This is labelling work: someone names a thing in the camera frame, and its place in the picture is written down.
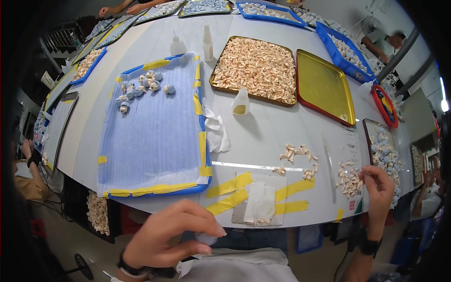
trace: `fan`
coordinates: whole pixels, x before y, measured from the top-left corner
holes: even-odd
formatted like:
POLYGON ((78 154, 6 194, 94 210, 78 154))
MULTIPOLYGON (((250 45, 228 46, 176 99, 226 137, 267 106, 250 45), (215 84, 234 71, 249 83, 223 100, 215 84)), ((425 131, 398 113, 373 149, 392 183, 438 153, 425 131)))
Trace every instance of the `fan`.
POLYGON ((381 29, 381 22, 373 17, 373 16, 366 16, 361 22, 360 26, 362 27, 363 33, 367 35, 368 33, 371 33, 375 30, 381 29))

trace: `white table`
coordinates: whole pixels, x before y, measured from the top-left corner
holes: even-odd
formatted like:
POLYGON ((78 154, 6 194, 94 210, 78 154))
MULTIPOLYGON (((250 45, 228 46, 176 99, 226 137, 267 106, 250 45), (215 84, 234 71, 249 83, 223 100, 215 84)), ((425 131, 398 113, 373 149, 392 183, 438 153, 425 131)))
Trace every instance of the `white table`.
MULTIPOLYGON (((212 165, 214 177, 210 187, 230 180, 235 177, 237 172, 251 171, 256 174, 274 175, 268 169, 240 166, 243 164, 280 166, 283 162, 279 160, 278 156, 284 152, 286 143, 296 147, 305 144, 314 155, 319 157, 315 187, 295 193, 287 199, 287 202, 307 200, 309 201, 308 210, 286 214, 284 224, 277 227, 329 222, 336 219, 339 208, 345 211, 343 217, 353 215, 354 211, 348 209, 348 199, 341 194, 340 190, 336 192, 336 203, 332 202, 329 170, 321 139, 321 134, 327 138, 332 151, 332 159, 346 162, 343 151, 339 149, 346 143, 343 134, 345 128, 342 125, 299 103, 285 108, 254 99, 251 99, 249 114, 234 116, 230 108, 234 95, 214 91, 210 87, 208 78, 228 38, 233 35, 252 37, 286 46, 294 54, 297 49, 303 49, 331 62, 329 54, 316 33, 278 23, 250 21, 241 15, 162 18, 130 28, 117 42, 108 46, 107 54, 93 70, 90 78, 84 84, 72 87, 72 90, 78 91, 79 101, 68 123, 57 167, 86 187, 97 190, 99 142, 105 117, 105 105, 113 81, 118 74, 125 70, 170 56, 169 49, 173 30, 186 44, 189 51, 194 51, 201 56, 202 96, 207 98, 207 105, 222 117, 230 139, 230 151, 219 154, 210 153, 210 159, 214 162, 212 165), (203 61, 202 31, 204 24, 210 26, 213 39, 215 59, 211 62, 203 61)), ((355 115, 359 120, 357 132, 362 164, 369 165, 369 153, 362 120, 368 118, 381 124, 385 124, 385 122, 374 100, 363 100, 355 95, 359 83, 351 77, 347 77, 347 80, 353 96, 355 115)), ((410 144, 407 143, 409 138, 402 123, 398 129, 392 130, 392 132, 403 162, 400 180, 402 194, 405 194, 413 187, 410 144)), ((295 158, 294 164, 285 161, 285 165, 293 168, 312 168, 312 162, 308 163, 306 157, 298 156, 295 158)), ((302 180, 302 175, 301 171, 287 171, 288 184, 302 180)), ((226 196, 207 199, 203 192, 187 196, 124 198, 117 201, 133 208, 155 213, 183 198, 188 198, 206 207, 223 197, 226 196)), ((367 210, 368 196, 364 193, 364 211, 367 210)), ((225 227, 249 228, 249 226, 241 224, 232 224, 231 215, 232 210, 228 210, 217 215, 216 218, 225 227)))

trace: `bottle label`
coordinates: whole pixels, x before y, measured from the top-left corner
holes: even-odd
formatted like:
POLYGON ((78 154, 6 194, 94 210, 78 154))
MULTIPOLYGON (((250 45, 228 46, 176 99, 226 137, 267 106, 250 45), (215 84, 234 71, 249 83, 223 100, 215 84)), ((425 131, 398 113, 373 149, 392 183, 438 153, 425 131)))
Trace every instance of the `bottle label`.
POLYGON ((246 105, 238 105, 233 109, 233 113, 237 115, 244 115, 246 112, 246 105))

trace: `white plastic bottle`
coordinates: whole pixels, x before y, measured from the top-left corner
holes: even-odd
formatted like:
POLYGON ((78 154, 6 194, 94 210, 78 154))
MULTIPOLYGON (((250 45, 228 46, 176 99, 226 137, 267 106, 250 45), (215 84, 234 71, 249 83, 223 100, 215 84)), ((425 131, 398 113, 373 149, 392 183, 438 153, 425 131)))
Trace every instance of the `white plastic bottle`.
POLYGON ((186 46, 183 41, 180 41, 179 37, 175 34, 174 31, 174 37, 172 38, 172 43, 170 45, 170 54, 171 56, 184 54, 186 53, 186 46))
POLYGON ((213 59, 213 41, 209 25, 203 26, 203 57, 206 62, 213 59))
POLYGON ((248 91, 241 88, 232 102, 232 113, 234 115, 245 115, 249 112, 251 101, 249 101, 248 91))

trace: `yellow tray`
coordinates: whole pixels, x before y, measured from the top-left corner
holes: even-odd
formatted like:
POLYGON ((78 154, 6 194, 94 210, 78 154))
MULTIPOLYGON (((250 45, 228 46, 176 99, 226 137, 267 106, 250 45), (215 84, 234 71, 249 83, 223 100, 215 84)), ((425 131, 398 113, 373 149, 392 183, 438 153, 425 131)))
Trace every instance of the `yellow tray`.
MULTIPOLYGON (((226 49, 227 44, 228 44, 229 41, 231 41, 232 39, 239 38, 239 37, 240 37, 240 38, 250 38, 250 37, 243 37, 243 36, 237 36, 237 35, 234 35, 234 36, 231 36, 231 37, 229 38, 229 40, 227 40, 227 43, 225 44, 224 49, 222 49, 221 55, 219 55, 218 61, 216 62, 216 65, 215 65, 215 68, 213 69, 212 74, 210 75, 210 79, 208 80, 208 81, 210 82, 211 87, 212 87, 213 89, 215 89, 215 90, 220 90, 220 91, 224 91, 224 92, 228 92, 228 93, 238 94, 238 91, 237 91, 237 90, 231 90, 231 89, 227 89, 227 88, 221 88, 221 87, 214 86, 214 85, 213 85, 213 78, 215 77, 215 69, 216 69, 216 67, 217 67, 218 64, 219 64, 219 61, 220 61, 220 59, 221 59, 221 57, 222 57, 222 54, 224 53, 224 50, 226 49)), ((250 38, 250 39, 257 40, 257 41, 263 41, 263 40, 259 40, 259 39, 255 39, 255 38, 250 38)), ((289 48, 287 48, 287 47, 285 47, 285 46, 282 46, 282 45, 279 45, 279 44, 272 43, 272 42, 269 42, 269 43, 274 44, 274 45, 278 45, 278 46, 284 48, 285 50, 289 51, 290 54, 291 54, 291 57, 292 57, 293 60, 294 60, 293 52, 292 52, 289 48)), ((273 99, 266 98, 266 97, 256 96, 256 95, 249 95, 249 97, 250 97, 250 98, 259 99, 259 100, 262 100, 262 101, 267 101, 267 102, 270 102, 270 103, 273 103, 273 104, 277 104, 277 105, 280 105, 280 106, 285 106, 285 107, 291 107, 291 106, 293 106, 294 104, 296 104, 296 102, 297 102, 297 99, 296 99, 292 104, 289 104, 289 103, 285 103, 285 102, 273 100, 273 99)))
POLYGON ((297 50, 296 59, 299 102, 346 126, 354 126, 354 105, 343 71, 304 50, 297 50))

